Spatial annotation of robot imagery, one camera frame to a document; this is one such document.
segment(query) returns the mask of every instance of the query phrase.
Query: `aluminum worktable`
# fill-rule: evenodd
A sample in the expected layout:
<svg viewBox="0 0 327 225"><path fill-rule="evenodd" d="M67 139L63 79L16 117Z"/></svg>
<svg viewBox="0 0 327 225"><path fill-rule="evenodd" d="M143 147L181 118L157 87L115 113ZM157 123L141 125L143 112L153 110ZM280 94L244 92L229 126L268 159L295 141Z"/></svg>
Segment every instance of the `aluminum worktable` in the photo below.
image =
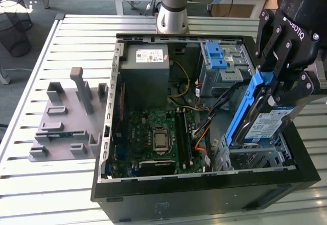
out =
<svg viewBox="0 0 327 225"><path fill-rule="evenodd" d="M255 37L259 21L191 17L191 34ZM60 81L73 88L71 67L81 66L90 87L109 83L116 33L154 33L155 20L144 16L67 15L55 23L0 144L0 224L111 224L90 201L95 160L30 163L27 159L45 109L46 88ZM268 209L186 217L156 223L326 224L327 105L319 100L295 119L322 181L292 193Z"/></svg>

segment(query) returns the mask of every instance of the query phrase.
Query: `ram slot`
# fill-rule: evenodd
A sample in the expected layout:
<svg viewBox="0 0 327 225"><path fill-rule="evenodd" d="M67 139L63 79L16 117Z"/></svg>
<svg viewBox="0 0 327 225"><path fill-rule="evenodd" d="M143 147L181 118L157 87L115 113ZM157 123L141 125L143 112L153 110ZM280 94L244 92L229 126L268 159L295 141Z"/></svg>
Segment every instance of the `ram slot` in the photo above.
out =
<svg viewBox="0 0 327 225"><path fill-rule="evenodd" d="M176 127L176 139L177 139L177 148L178 148L178 159L179 159L179 166L181 169L186 169L190 166L190 155L189 155L189 147L188 147L190 136L188 135L188 130L185 127L186 126L185 123L186 123L185 113L177 109L175 112L175 127Z"/></svg>

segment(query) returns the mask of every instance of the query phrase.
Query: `gray post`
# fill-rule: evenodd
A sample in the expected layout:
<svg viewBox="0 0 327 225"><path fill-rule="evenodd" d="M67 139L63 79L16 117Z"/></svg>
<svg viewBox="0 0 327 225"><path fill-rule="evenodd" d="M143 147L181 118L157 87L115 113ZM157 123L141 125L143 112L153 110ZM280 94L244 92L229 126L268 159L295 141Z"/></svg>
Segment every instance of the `gray post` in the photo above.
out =
<svg viewBox="0 0 327 225"><path fill-rule="evenodd" d="M81 67L73 67L71 69L71 79L75 81L77 90L80 96L80 99L84 105L85 111L87 114L93 114L93 106L91 104L91 100L89 98L89 94L85 87L85 83L83 81L83 69Z"/></svg>

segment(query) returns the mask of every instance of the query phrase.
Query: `connector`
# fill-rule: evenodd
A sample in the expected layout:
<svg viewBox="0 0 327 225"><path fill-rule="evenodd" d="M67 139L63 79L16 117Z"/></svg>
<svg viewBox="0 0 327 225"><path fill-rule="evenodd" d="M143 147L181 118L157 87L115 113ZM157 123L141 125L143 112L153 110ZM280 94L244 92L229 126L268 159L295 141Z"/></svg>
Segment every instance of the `connector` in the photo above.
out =
<svg viewBox="0 0 327 225"><path fill-rule="evenodd" d="M150 3L147 4L147 8L146 8L146 10L147 10L147 11L150 10L151 7L152 7L152 4L151 4L151 2L150 2Z"/></svg>

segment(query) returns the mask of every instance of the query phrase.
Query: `wire bundle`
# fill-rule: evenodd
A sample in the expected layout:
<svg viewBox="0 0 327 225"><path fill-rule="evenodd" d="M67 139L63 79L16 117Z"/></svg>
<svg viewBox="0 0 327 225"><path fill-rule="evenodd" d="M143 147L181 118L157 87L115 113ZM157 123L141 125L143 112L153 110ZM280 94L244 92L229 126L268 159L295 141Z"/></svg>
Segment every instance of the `wire bundle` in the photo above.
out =
<svg viewBox="0 0 327 225"><path fill-rule="evenodd" d="M208 132L211 124L212 124L212 120L213 118L216 116L217 111L225 104L229 101L230 97L232 96L232 94L234 93L235 90L239 89L242 86L247 85L250 82L250 80L244 80L243 82L238 82L235 83L234 85L232 85L227 91L225 91L215 102L215 104L213 105L213 107L209 110L208 116L207 116L207 120L206 122L199 127L194 134L197 135L199 132L201 132L203 129L205 129L203 131L203 133L201 134L199 140L197 141L197 144L195 145L195 150L196 151L206 151L206 149L204 148L200 148L198 147L201 140L204 138L205 134Z"/></svg>

